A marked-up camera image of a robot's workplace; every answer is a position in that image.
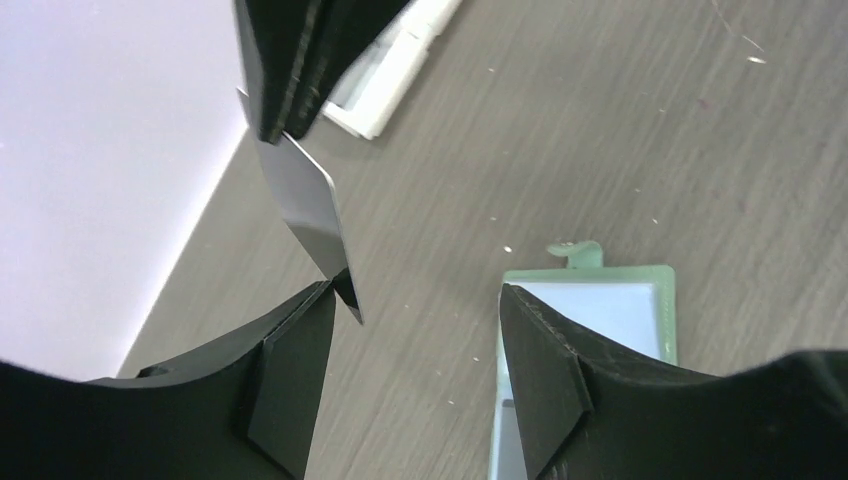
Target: gray wooden surface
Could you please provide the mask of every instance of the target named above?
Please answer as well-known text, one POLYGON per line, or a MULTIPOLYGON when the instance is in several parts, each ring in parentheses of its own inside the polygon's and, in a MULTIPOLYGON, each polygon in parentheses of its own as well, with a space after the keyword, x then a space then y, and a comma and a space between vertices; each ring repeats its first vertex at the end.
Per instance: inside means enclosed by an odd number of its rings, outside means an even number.
MULTIPOLYGON (((848 346, 846 42, 842 0, 465 0, 380 139, 305 142, 367 322, 339 309, 310 478, 484 478, 499 280, 550 242, 672 265, 686 367, 848 346)), ((125 371, 318 278, 247 146, 125 371)))

